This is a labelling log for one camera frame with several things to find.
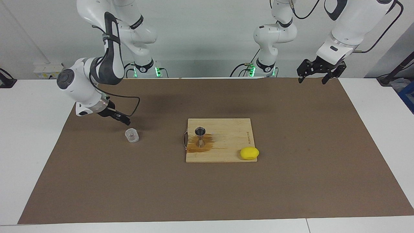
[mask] brown mat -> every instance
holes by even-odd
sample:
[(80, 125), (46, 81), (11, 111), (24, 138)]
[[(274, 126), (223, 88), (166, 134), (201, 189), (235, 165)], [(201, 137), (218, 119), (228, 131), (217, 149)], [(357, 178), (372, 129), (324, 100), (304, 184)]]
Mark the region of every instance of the brown mat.
[[(124, 80), (128, 129), (74, 112), (19, 224), (414, 215), (338, 80)], [(113, 98), (128, 113), (134, 100)], [(190, 164), (188, 118), (251, 118), (257, 163)]]

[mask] lemon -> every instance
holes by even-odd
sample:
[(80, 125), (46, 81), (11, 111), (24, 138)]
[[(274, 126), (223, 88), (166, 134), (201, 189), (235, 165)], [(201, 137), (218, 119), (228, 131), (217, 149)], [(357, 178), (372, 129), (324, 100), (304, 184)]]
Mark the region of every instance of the lemon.
[(240, 156), (244, 160), (254, 160), (259, 156), (259, 150), (254, 147), (246, 147), (240, 151)]

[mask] cutting board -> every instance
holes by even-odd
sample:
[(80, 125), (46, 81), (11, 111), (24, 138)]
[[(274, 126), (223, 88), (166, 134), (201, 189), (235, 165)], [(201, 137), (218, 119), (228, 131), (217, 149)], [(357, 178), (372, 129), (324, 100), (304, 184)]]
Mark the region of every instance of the cutting board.
[[(205, 145), (197, 146), (195, 129), (203, 127)], [(247, 119), (188, 119), (187, 163), (254, 163), (244, 160), (240, 150), (255, 147), (252, 124)]]

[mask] white table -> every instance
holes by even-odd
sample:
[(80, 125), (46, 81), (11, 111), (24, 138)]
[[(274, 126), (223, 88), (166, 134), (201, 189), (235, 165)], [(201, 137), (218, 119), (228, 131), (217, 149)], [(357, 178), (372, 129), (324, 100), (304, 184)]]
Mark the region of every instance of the white table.
[[(362, 121), (414, 206), (414, 115), (390, 87), (340, 79)], [(16, 226), (74, 102), (54, 80), (0, 89), (0, 233), (9, 232), (414, 232), (414, 216)]]

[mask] clear plastic cup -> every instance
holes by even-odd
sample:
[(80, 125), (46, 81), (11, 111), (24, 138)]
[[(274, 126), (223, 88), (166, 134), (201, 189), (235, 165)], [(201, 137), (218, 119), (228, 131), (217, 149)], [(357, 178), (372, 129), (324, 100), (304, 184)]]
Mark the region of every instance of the clear plastic cup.
[(138, 132), (134, 128), (127, 129), (127, 131), (125, 131), (125, 137), (127, 137), (130, 143), (136, 143), (140, 140)]

